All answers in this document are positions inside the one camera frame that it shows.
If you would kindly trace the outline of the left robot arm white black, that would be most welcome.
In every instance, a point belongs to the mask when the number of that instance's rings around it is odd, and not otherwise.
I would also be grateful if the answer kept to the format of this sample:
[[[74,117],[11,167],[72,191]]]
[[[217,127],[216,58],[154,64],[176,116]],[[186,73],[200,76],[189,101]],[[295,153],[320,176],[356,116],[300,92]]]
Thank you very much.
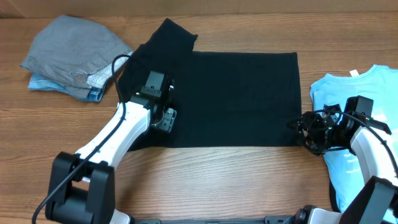
[[[145,84],[118,108],[88,144],[52,163],[49,193],[41,206],[59,223],[133,223],[116,209],[115,170],[134,142],[150,129],[170,132],[177,112],[168,105],[174,80],[149,72]]]

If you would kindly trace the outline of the black t-shirt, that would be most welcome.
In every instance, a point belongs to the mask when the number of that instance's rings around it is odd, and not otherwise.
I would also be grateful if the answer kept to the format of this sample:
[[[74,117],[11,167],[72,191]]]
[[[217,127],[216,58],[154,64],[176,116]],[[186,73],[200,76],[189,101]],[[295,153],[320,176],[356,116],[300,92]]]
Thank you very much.
[[[171,132],[151,129],[146,147],[294,146],[288,122],[301,115],[295,53],[196,52],[196,35],[166,19],[133,53],[119,79],[129,100],[150,72],[173,81]]]

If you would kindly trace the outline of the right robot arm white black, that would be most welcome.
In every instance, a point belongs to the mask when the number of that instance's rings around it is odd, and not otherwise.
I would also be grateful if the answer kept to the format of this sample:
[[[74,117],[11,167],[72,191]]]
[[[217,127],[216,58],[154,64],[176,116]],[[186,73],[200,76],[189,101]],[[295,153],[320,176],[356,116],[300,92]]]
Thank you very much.
[[[324,106],[288,123],[299,145],[319,156],[349,150],[358,158],[364,187],[343,213],[306,205],[286,223],[384,223],[390,211],[397,215],[397,156],[386,123],[371,117],[373,100],[347,99],[346,106]]]

